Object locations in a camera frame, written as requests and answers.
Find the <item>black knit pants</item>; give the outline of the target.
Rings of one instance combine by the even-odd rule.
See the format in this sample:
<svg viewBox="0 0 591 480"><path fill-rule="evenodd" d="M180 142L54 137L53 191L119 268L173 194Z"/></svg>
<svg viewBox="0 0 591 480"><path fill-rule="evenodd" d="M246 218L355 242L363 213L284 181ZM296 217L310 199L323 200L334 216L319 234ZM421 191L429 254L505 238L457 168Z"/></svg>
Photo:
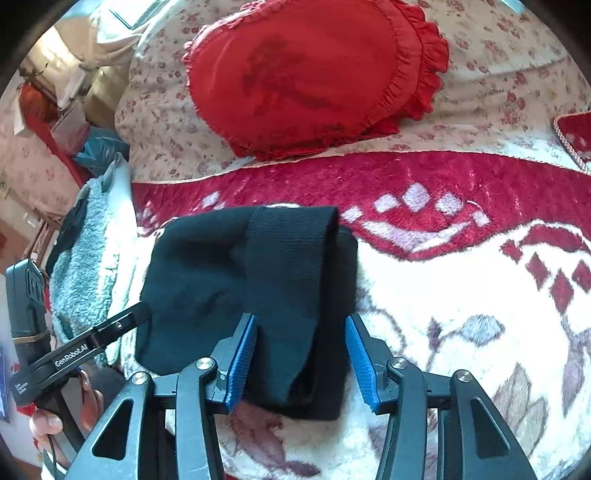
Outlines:
<svg viewBox="0 0 591 480"><path fill-rule="evenodd" d="M256 318L250 403L303 420L339 417L356 308L358 243L332 206L238 207L171 221L156 240L140 299L151 313L135 358L179 372L211 353L245 313Z"/></svg>

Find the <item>grey fleece jacket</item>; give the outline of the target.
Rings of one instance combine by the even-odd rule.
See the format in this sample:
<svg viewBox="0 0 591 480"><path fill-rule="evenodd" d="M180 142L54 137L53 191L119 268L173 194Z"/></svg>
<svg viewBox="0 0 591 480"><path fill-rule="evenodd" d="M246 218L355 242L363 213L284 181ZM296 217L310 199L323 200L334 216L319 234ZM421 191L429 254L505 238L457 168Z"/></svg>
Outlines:
<svg viewBox="0 0 591 480"><path fill-rule="evenodd" d="M130 177L128 162L118 155L77 195L76 202L88 199L82 231L49 277L53 330L61 343L118 314L128 302L137 238Z"/></svg>

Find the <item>black garment on jacket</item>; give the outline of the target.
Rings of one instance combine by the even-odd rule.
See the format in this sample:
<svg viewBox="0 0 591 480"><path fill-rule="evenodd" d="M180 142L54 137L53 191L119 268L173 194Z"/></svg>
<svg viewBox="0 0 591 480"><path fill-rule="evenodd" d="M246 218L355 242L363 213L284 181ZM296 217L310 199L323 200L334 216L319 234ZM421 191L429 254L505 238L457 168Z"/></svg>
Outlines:
<svg viewBox="0 0 591 480"><path fill-rule="evenodd" d="M86 218L88 199L79 199L74 207L66 214L61 224L55 244L48 256L45 271L52 276L59 256L70 250L79 237Z"/></svg>

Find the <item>red white plush blanket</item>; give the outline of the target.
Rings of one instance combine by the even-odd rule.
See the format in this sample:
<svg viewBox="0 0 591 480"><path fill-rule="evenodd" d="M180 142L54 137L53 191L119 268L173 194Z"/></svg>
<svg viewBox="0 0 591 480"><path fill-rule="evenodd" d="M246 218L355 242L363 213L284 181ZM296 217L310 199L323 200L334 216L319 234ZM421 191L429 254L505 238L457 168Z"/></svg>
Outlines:
<svg viewBox="0 0 591 480"><path fill-rule="evenodd" d="M358 240L356 306L423 370L470 370L541 479L590 456L590 178L508 156L349 154L135 180L139 289L174 218L334 206Z"/></svg>

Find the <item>teal plastic bag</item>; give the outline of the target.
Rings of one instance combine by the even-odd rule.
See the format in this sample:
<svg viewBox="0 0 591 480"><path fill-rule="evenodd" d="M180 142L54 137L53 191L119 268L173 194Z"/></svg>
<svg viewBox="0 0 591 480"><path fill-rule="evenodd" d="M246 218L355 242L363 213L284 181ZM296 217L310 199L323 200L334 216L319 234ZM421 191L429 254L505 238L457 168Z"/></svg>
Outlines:
<svg viewBox="0 0 591 480"><path fill-rule="evenodd" d="M129 150L129 145L116 132L91 126L82 150L73 159L98 177L106 172L118 155L127 159Z"/></svg>

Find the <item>red heart ruffled pillow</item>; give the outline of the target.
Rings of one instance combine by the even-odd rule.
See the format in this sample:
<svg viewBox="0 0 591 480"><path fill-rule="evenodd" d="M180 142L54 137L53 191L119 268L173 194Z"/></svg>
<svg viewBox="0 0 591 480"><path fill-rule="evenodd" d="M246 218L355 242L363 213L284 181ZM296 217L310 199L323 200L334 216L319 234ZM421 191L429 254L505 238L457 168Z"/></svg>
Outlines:
<svg viewBox="0 0 591 480"><path fill-rule="evenodd" d="M238 157L274 161L396 134L449 66L447 40L403 1L254 1L185 48L200 119Z"/></svg>

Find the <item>red embroidered cushion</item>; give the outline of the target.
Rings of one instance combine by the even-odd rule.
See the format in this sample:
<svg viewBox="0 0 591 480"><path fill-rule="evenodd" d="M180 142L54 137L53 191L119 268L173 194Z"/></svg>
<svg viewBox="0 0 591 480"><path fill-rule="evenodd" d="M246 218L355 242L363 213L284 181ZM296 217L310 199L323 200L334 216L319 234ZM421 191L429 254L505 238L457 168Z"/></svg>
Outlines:
<svg viewBox="0 0 591 480"><path fill-rule="evenodd" d="M553 128L575 164L590 173L591 112L559 115L553 120Z"/></svg>

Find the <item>floral beige quilt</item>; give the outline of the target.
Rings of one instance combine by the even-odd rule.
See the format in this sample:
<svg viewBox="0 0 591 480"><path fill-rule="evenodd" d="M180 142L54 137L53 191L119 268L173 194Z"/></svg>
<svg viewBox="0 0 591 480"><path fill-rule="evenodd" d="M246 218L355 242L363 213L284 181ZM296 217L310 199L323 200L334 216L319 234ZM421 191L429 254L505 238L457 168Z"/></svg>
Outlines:
<svg viewBox="0 0 591 480"><path fill-rule="evenodd" d="M238 8L236 1L172 1L144 31L114 114L135 181L197 179L242 167L197 116L182 60L202 26ZM432 112L405 121L398 134L335 148L335 155L468 151L578 169L553 121L587 110L590 86L551 29L533 12L500 1L425 1L422 9L451 54Z"/></svg>

